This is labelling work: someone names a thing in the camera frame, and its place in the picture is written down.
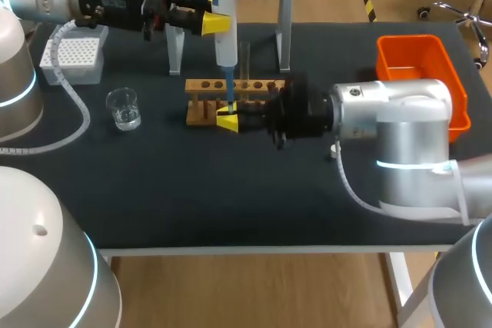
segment white stand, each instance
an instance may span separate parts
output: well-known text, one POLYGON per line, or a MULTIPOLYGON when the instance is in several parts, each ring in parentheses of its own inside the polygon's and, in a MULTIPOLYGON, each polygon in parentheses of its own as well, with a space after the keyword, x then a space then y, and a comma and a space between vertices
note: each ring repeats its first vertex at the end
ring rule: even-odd
POLYGON ((280 72, 291 70, 292 0, 280 0, 278 6, 277 51, 280 72))
POLYGON ((185 46, 185 31, 182 28, 166 25, 166 38, 168 40, 169 74, 179 76, 185 46))
POLYGON ((436 264, 413 290, 404 253, 387 253, 386 261, 398 308, 398 328, 418 328, 431 313, 428 287, 436 264))
MULTIPOLYGON (((166 25, 168 40, 169 74, 180 75, 181 58, 185 45, 185 33, 182 28, 166 25)), ((292 29, 292 0, 280 0, 278 6, 278 26, 276 30, 278 65, 280 72, 291 70, 291 29, 292 29)))

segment black table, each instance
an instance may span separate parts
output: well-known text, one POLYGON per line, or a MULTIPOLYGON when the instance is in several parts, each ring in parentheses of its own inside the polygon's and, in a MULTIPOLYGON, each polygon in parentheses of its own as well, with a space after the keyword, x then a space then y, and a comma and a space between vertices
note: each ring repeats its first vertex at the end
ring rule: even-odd
MULTIPOLYGON (((35 65, 50 31, 42 28, 32 43, 35 65)), ((251 42, 251 77, 281 78, 273 26, 241 25, 239 32, 251 42)), ((294 25, 291 70, 307 72, 326 90, 334 83, 371 81, 379 36, 421 33, 442 39, 468 93, 473 126, 452 146, 452 157, 486 154, 492 147, 492 104, 454 25, 294 25)), ((333 141, 329 135, 277 151, 265 132, 234 135, 187 127, 185 78, 221 77, 213 38, 187 37, 181 77, 168 77, 163 36, 149 43, 138 33, 111 30, 104 53, 101 84, 76 88, 91 112, 89 131, 51 153, 0 157, 0 165, 45 182, 100 249, 399 250, 451 245, 469 230, 361 209, 345 193, 336 164, 325 159, 333 141), (142 125, 127 134, 114 129, 105 108, 106 94, 118 87, 138 93, 142 125)), ((80 123, 63 90, 46 86, 40 71, 38 76, 45 100, 42 122, 11 146, 57 141, 80 123)), ((355 191, 376 204, 373 149, 372 143, 345 145, 344 164, 355 191)))

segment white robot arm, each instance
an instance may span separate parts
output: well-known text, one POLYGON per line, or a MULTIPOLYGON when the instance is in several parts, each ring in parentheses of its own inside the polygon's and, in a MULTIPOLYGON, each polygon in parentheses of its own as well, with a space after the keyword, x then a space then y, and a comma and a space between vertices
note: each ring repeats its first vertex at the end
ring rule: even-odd
POLYGON ((114 328, 118 282, 53 192, 0 167, 0 326, 114 328))
POLYGON ((392 217, 470 224, 492 213, 492 155, 449 158, 452 99, 437 80, 336 84, 322 94, 296 76, 265 108, 268 130, 289 138, 333 131, 338 167, 361 206, 392 217), (340 141, 377 140, 380 207, 362 201, 345 177, 340 141))

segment table leg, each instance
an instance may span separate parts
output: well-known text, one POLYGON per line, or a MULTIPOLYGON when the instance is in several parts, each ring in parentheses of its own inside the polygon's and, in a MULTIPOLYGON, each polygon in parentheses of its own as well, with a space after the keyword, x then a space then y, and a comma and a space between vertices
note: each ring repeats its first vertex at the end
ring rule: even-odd
POLYGON ((429 279, 434 266, 427 272, 407 302, 398 311, 397 321, 399 328, 418 328, 430 315, 429 305, 429 279))
POLYGON ((106 260, 106 263, 108 263, 109 267, 111 268, 111 261, 113 260, 113 257, 104 257, 106 260))
POLYGON ((430 313, 427 288, 434 267, 427 272, 414 290, 404 253, 387 253, 385 256, 398 309, 398 327, 418 328, 430 313))

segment wooden test tube rack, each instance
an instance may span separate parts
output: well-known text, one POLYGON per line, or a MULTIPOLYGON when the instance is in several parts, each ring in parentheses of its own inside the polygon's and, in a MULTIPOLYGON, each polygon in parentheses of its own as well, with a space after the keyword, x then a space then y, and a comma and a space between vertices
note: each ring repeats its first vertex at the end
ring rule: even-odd
MULTIPOLYGON (((259 98, 268 94, 269 88, 283 88, 284 83, 284 80, 250 80, 246 84, 234 80, 234 94, 242 101, 261 101, 259 98)), ((223 100, 227 92, 225 80, 188 79, 184 90, 190 95, 186 124, 215 126, 216 111, 227 105, 223 100)))

